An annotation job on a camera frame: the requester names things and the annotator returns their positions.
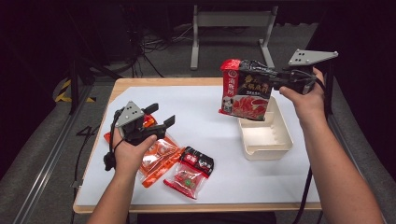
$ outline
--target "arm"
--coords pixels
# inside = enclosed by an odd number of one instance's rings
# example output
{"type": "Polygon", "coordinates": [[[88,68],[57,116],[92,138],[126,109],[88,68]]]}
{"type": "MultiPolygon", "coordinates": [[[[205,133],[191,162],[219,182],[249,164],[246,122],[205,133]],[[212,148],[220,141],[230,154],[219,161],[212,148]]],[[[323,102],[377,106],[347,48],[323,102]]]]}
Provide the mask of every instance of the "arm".
{"type": "MultiPolygon", "coordinates": [[[[318,78],[323,75],[314,69],[318,78]]],[[[316,84],[307,95],[282,87],[304,132],[312,173],[329,223],[383,223],[374,194],[330,130],[324,115],[323,90],[316,84]]]]}
{"type": "MultiPolygon", "coordinates": [[[[121,140],[119,130],[114,131],[114,145],[121,140]]],[[[88,223],[125,223],[134,192],[134,179],[145,152],[157,140],[155,135],[139,146],[122,142],[116,149],[116,172],[102,198],[96,205],[88,223]]]]}

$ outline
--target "white plastic tray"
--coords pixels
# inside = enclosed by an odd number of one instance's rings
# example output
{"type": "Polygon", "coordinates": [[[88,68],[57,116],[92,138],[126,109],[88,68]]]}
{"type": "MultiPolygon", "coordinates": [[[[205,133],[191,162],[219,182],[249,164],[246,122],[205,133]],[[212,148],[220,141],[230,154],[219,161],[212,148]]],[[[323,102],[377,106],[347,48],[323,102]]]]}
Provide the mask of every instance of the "white plastic tray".
{"type": "Polygon", "coordinates": [[[238,119],[248,160],[279,160],[293,146],[289,130],[271,96],[265,112],[265,121],[238,119]]]}

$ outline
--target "metal stand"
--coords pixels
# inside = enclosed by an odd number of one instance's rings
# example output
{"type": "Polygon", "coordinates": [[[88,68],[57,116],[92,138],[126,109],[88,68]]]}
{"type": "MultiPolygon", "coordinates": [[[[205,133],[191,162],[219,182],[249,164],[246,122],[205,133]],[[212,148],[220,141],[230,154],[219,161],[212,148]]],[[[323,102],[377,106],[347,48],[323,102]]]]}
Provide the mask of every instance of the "metal stand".
{"type": "Polygon", "coordinates": [[[267,48],[271,32],[274,26],[277,7],[271,11],[200,11],[194,6],[193,14],[193,43],[191,53],[191,70],[198,69],[199,39],[198,27],[210,26],[256,26],[265,27],[265,37],[259,39],[260,48],[265,63],[270,68],[275,68],[271,54],[267,48]]]}

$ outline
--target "food packet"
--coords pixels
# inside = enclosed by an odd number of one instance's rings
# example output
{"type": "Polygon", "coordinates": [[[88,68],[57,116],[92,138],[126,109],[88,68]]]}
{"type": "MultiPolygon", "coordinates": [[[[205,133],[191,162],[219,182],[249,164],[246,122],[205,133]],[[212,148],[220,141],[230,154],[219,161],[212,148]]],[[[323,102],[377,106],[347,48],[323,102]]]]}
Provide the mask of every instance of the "food packet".
{"type": "Polygon", "coordinates": [[[219,113],[238,118],[264,120],[273,85],[265,65],[248,60],[229,59],[220,67],[223,94],[219,113]]]}
{"type": "MultiPolygon", "coordinates": [[[[145,128],[156,125],[157,121],[151,115],[145,115],[143,126],[145,128]]],[[[110,142],[110,133],[105,133],[104,138],[110,142]]],[[[184,148],[177,145],[175,140],[167,133],[164,139],[158,139],[145,153],[142,164],[139,167],[141,174],[140,182],[145,188],[149,188],[163,174],[165,174],[181,156],[184,148]]]]}
{"type": "Polygon", "coordinates": [[[212,158],[192,147],[186,147],[173,177],[165,179],[163,183],[189,198],[197,199],[198,192],[212,174],[214,166],[212,158]]]}

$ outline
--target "hand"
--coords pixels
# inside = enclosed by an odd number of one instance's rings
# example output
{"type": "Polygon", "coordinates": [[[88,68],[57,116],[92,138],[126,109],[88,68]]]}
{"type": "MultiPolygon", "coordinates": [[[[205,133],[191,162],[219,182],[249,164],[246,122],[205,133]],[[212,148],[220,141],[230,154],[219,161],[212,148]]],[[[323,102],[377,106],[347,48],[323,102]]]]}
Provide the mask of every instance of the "hand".
{"type": "MultiPolygon", "coordinates": [[[[314,74],[323,82],[323,74],[318,69],[314,68],[314,74]]],[[[287,87],[281,87],[279,92],[293,102],[301,125],[325,120],[324,92],[318,83],[315,83],[314,89],[306,95],[287,87]]]]}
{"type": "MultiPolygon", "coordinates": [[[[113,147],[115,147],[121,139],[122,137],[120,136],[119,129],[114,129],[113,147]]],[[[117,162],[116,175],[134,177],[142,163],[145,152],[149,150],[156,140],[157,136],[152,135],[138,146],[133,146],[125,141],[121,142],[115,151],[117,162]]]]}

